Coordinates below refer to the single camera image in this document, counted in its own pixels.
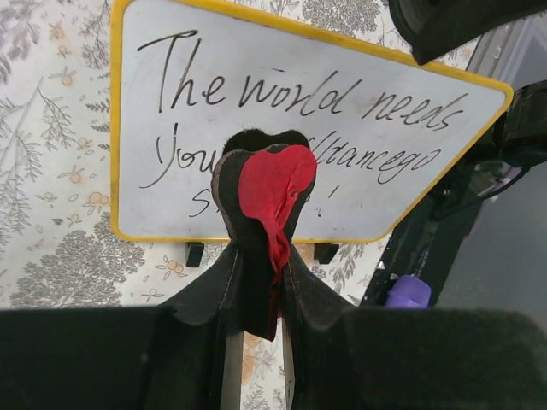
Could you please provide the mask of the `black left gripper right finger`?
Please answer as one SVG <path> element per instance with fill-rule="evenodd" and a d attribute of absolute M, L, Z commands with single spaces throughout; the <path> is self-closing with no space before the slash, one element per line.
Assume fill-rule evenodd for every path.
<path fill-rule="evenodd" d="M 526 315 L 356 307 L 298 253 L 284 273 L 290 409 L 543 409 L 546 336 Z"/>

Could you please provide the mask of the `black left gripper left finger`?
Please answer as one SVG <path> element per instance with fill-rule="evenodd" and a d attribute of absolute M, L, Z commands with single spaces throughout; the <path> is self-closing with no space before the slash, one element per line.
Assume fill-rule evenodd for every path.
<path fill-rule="evenodd" d="M 152 307 L 4 310 L 4 409 L 237 409 L 242 255 Z"/>

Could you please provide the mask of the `yellow framed small whiteboard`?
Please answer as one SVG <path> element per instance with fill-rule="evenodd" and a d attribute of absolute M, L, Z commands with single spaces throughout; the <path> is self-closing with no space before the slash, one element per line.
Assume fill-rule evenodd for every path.
<path fill-rule="evenodd" d="M 503 82 L 227 1 L 116 1 L 113 231 L 392 231 L 509 107 Z"/>

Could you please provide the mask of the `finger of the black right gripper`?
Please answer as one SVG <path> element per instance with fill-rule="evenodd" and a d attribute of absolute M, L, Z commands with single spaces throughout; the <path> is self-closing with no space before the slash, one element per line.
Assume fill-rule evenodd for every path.
<path fill-rule="evenodd" d="M 546 10 L 546 0 L 389 0 L 398 33 L 422 66 L 503 24 Z"/>

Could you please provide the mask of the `red black felt eraser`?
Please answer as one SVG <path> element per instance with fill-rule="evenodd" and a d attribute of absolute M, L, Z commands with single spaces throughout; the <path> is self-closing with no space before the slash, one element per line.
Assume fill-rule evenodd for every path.
<path fill-rule="evenodd" d="M 295 130 L 241 131 L 215 165 L 213 198 L 242 260 L 244 329 L 257 337 L 276 335 L 282 271 L 316 172 L 309 141 Z"/>

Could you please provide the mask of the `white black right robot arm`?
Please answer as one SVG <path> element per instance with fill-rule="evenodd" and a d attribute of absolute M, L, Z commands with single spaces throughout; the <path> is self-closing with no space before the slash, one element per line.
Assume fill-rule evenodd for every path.
<path fill-rule="evenodd" d="M 415 62 L 423 66 L 473 38 L 503 24 L 544 12 L 544 1 L 390 1 L 388 9 L 397 31 L 410 45 Z M 508 183 L 465 203 L 471 171 L 500 161 L 519 169 Z M 546 84 L 526 85 L 515 94 L 508 110 L 483 134 L 433 190 L 439 204 L 435 220 L 498 195 L 532 167 L 546 161 Z"/>

